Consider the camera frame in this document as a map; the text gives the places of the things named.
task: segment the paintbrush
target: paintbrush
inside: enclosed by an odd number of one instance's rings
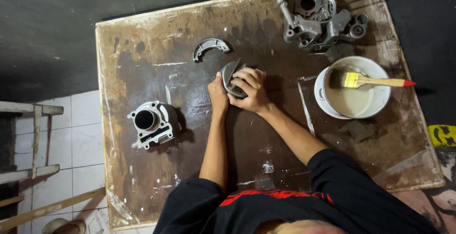
[[[333,70],[329,77],[329,87],[331,88],[359,88],[365,84],[377,84],[391,87],[416,85],[415,82],[404,79],[372,79],[363,76],[361,73],[344,72],[342,70]]]

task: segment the white bucket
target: white bucket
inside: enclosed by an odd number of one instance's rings
[[[329,78],[334,69],[359,72],[374,79],[388,78],[385,70],[368,58],[350,56],[339,59],[323,70],[315,81],[315,98],[326,114],[339,119],[362,119],[376,115],[386,106],[391,87],[366,84],[358,89],[331,89]]]

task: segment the hand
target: hand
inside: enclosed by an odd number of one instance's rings
[[[242,79],[232,80],[231,84],[243,89],[248,97],[245,99],[237,99],[233,95],[228,94],[231,105],[247,109],[257,114],[268,109],[271,102],[269,101],[268,96],[266,96],[266,90],[263,87],[263,81],[266,79],[266,72],[245,67],[234,73],[233,77]]]
[[[212,117],[224,116],[228,110],[227,92],[223,86],[222,73],[217,72],[215,80],[208,84],[212,102]]]

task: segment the white tile floor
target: white tile floor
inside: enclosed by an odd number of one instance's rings
[[[38,167],[59,164],[60,172],[44,180],[21,182],[20,190],[25,199],[19,203],[18,213],[105,186],[100,93],[89,91],[39,104],[64,107],[63,115],[52,117],[50,132],[48,118],[42,118],[37,158]],[[18,118],[14,157],[18,170],[31,168],[32,143],[33,119],[30,116]],[[95,197],[20,225],[17,233],[40,234],[49,221],[64,218],[85,220],[87,234],[94,234],[101,229],[104,229],[104,234],[109,234],[106,206],[106,197]],[[153,230],[154,227],[148,227],[117,231],[116,234],[151,234]]]

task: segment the red print on shirt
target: red print on shirt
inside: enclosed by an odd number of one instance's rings
[[[239,192],[236,195],[231,195],[228,196],[221,204],[220,206],[227,206],[234,202],[236,199],[240,198],[241,196],[246,196],[246,195],[256,195],[256,194],[262,194],[262,195],[267,195],[267,196],[272,196],[276,199],[282,199],[282,198],[287,198],[289,196],[313,196],[319,199],[322,199],[323,201],[334,205],[332,199],[329,197],[329,195],[324,195],[321,192],[316,192],[312,194],[307,194],[304,192],[297,192],[297,191],[290,191],[290,190],[244,190]]]

